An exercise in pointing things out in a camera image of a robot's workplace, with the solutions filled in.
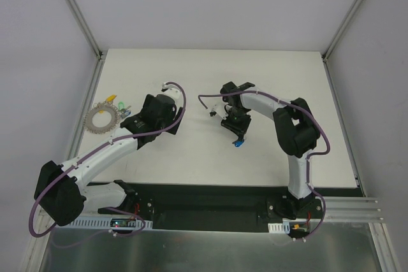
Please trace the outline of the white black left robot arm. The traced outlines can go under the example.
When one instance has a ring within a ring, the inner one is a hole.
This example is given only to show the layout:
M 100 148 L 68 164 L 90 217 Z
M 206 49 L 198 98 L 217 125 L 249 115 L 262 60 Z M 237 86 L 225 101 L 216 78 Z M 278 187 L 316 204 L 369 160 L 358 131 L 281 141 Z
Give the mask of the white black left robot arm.
M 129 184 L 123 180 L 104 185 L 91 182 L 162 132 L 176 134 L 185 108 L 186 96 L 180 90 L 170 88 L 155 96 L 146 95 L 141 111 L 126 118 L 104 143 L 62 164 L 44 164 L 34 200 L 58 226 L 70 224 L 83 212 L 135 212 L 139 199 Z

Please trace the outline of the silver disc with key rings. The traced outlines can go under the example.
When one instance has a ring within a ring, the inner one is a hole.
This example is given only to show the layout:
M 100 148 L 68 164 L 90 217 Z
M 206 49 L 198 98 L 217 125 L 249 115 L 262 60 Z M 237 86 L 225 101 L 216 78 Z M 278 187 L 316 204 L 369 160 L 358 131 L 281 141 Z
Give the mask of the silver disc with key rings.
M 84 118 L 84 127 L 93 134 L 104 134 L 114 129 L 119 122 L 119 111 L 111 103 L 96 103 Z

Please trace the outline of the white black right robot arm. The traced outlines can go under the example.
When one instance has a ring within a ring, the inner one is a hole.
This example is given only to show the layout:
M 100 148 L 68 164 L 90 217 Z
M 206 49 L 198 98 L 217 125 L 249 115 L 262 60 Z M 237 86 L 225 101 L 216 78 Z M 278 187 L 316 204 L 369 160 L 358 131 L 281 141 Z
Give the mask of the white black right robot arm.
M 307 157 L 315 149 L 321 133 L 313 121 L 299 110 L 303 108 L 310 112 L 304 99 L 279 102 L 254 91 L 255 85 L 250 82 L 240 86 L 228 82 L 222 86 L 220 93 L 226 105 L 221 126 L 238 136 L 233 144 L 239 147 L 251 122 L 248 114 L 251 110 L 273 120 L 278 144 L 287 154 L 289 166 L 287 195 L 274 205 L 274 210 L 277 215 L 294 220 L 309 211 L 309 203 L 314 199 Z

